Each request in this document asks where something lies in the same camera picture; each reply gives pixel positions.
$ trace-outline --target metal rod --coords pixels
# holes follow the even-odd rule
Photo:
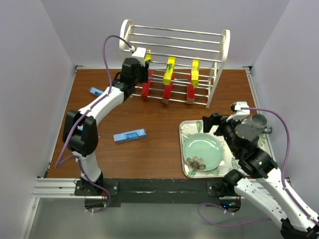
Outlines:
[[[165,71],[166,71],[166,70],[153,69],[153,68],[149,68],[149,70],[151,70],[151,71],[160,71],[160,72],[165,72]],[[181,75],[188,75],[188,76],[191,75],[190,73],[180,72],[180,71],[173,71],[173,73],[181,74]],[[206,75],[198,75],[198,76],[207,77],[207,78],[215,78],[214,76],[212,77],[212,76],[206,76]]]
[[[191,60],[200,60],[200,61],[210,61],[210,62],[221,62],[220,60],[212,60],[212,59],[206,59],[206,58],[199,58],[199,57],[190,57],[190,56],[178,56],[178,55],[171,55],[171,54],[162,54],[162,53],[155,53],[155,52],[148,52],[149,55],[154,56],[172,56],[176,58],[182,58],[182,59],[191,59]]]
[[[163,80],[161,78],[155,78],[155,77],[149,77],[150,79],[154,79],[154,80]],[[177,79],[174,79],[173,82],[175,83],[183,83],[183,84],[191,84],[191,82],[188,82],[188,81],[179,81]],[[212,85],[206,85],[206,84],[201,84],[199,83],[198,84],[199,86],[206,86],[206,87],[212,87]]]
[[[182,38],[182,37],[173,37],[173,36],[157,36],[157,35],[149,35],[149,34],[141,34],[141,33],[130,33],[130,35],[174,39],[174,40],[181,40],[181,41],[195,41],[195,42],[203,42],[203,43],[211,43],[211,44],[221,44],[221,42],[218,42],[218,41],[206,41],[206,40],[197,40],[197,39]]]
[[[153,98],[153,99],[159,99],[161,100],[161,97],[156,97],[156,96],[148,96],[149,98]],[[176,102],[183,102],[183,103],[186,103],[186,101],[181,101],[181,100],[175,100],[175,99],[170,99],[170,101],[176,101]],[[201,102],[194,102],[194,104],[197,104],[197,105],[206,105],[206,103],[201,103]]]
[[[150,79],[155,79],[155,80],[162,80],[162,79],[153,78],[153,77],[149,77],[149,78],[150,78]],[[152,80],[152,82],[153,82],[153,83],[163,84],[163,81],[154,81],[154,80]],[[185,86],[185,87],[187,87],[187,85],[176,84],[175,82],[174,82],[174,85],[175,85],[175,86]],[[205,89],[205,90],[208,90],[208,89],[209,89],[208,87],[200,87],[200,86],[197,86],[196,88],[198,88],[198,89]]]
[[[155,30],[164,30],[164,31],[179,31],[179,32],[197,33],[197,34],[204,34],[204,35],[221,36],[221,34],[218,34],[218,33],[210,33],[210,32],[203,32],[203,31],[189,31],[189,30],[179,30],[179,29],[172,29],[172,28],[163,28],[163,27],[154,27],[154,26],[140,26],[140,25],[134,25],[134,27],[155,29]]]
[[[135,88],[142,89],[143,87],[141,87],[141,86],[135,86]],[[163,89],[157,89],[157,88],[150,88],[150,90],[154,90],[154,91],[164,91]],[[186,92],[180,92],[180,91],[171,91],[171,92],[172,92],[172,93],[176,93],[176,94],[187,95]],[[195,94],[195,96],[200,96],[200,97],[206,97],[206,98],[208,98],[208,96],[206,96],[206,95],[200,95],[200,94]]]
[[[151,63],[155,63],[155,64],[167,65],[167,62],[160,62],[160,61],[150,61],[150,62],[151,62]],[[184,66],[184,67],[192,68],[192,66],[190,66],[190,65],[183,65],[183,64],[176,64],[176,63],[175,63],[175,66]],[[200,69],[215,70],[215,68],[203,67],[203,66],[200,66],[199,68],[200,68]]]
[[[185,49],[185,50],[207,51],[207,52],[221,53],[221,51],[217,51],[217,50],[209,50],[209,49],[186,47],[186,46],[174,46],[174,45],[154,44],[154,43],[146,43],[146,42],[139,42],[139,41],[129,41],[129,43],[131,43],[131,44],[147,45],[147,46],[171,47],[171,48]]]
[[[163,76],[156,75],[156,74],[152,74],[152,76],[160,77],[161,79],[163,78]],[[180,79],[180,78],[175,78],[175,79],[176,79],[177,81],[188,81],[188,79]],[[198,80],[198,81],[208,83],[208,80]]]

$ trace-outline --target brown wooden surface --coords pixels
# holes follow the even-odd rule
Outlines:
[[[112,77],[116,72],[118,70],[111,70]],[[89,89],[96,87],[105,90],[107,82],[105,70],[78,70],[66,112],[88,105],[96,98],[89,93]],[[186,178],[181,166],[178,133],[180,123],[185,120],[200,120],[202,116],[209,116],[214,112],[232,114],[230,105],[236,101],[247,101],[249,106],[254,106],[244,70],[223,71],[209,109],[202,105],[190,106],[178,102],[165,105],[158,99],[127,99],[113,109],[98,126],[100,138],[96,157],[104,177]],[[63,126],[64,120],[48,172],[49,178],[76,178],[80,175],[74,160],[58,169],[54,168],[63,146]],[[145,128],[146,138],[122,144],[114,143],[114,134],[140,128]],[[67,150],[63,158],[70,155],[71,152]]]

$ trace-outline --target floor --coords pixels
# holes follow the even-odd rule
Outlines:
[[[112,77],[118,71],[111,70]],[[89,93],[89,89],[96,87],[104,90],[107,82],[105,70],[78,70],[66,112],[88,105],[96,98]],[[104,177],[186,178],[181,167],[180,123],[200,120],[202,116],[216,112],[232,114],[230,105],[236,101],[246,101],[249,106],[255,106],[245,70],[223,71],[209,109],[203,105],[179,102],[165,105],[158,99],[143,101],[140,97],[129,98],[112,110],[98,126],[100,138],[96,157]],[[49,178],[76,178],[80,175],[75,161],[69,161],[58,169],[53,166],[63,146],[63,126],[64,121],[48,171]],[[145,128],[146,138],[114,143],[114,134],[140,128]],[[71,152],[67,151],[64,157],[70,155]]]
[[[84,209],[83,199],[41,199],[30,239],[281,239],[280,230],[270,222],[236,228],[219,228],[206,223],[195,204],[122,204],[102,213]],[[235,216],[214,207],[202,207],[205,217],[222,225],[265,218],[255,206],[242,200]]]

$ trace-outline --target gray cup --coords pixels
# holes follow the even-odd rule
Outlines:
[[[258,134],[269,134],[273,132],[273,128],[267,126],[268,121],[266,117],[261,114],[254,114],[250,116],[245,123],[254,127],[257,130]]]

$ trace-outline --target white enclosure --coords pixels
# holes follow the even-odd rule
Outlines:
[[[252,68],[260,104],[286,121],[291,136],[287,176],[312,209],[319,211],[319,2],[291,0]],[[286,133],[279,120],[271,142],[282,165]]]
[[[261,106],[281,114],[291,130],[287,176],[319,211],[318,9],[316,0],[0,1],[0,238],[19,236],[36,177],[52,157],[73,65],[104,67],[103,40],[120,34],[124,19],[203,32],[229,29],[225,68],[253,66]],[[118,44],[113,39],[107,45],[111,68],[122,65]],[[286,135],[266,116],[281,164]]]
[[[0,238],[19,237],[50,158],[73,67],[39,0],[0,1]]]
[[[252,66],[289,0],[41,0],[75,65],[104,68],[102,44],[124,19],[139,25],[204,32],[229,29],[225,68]],[[120,68],[118,41],[108,42],[109,67]]]

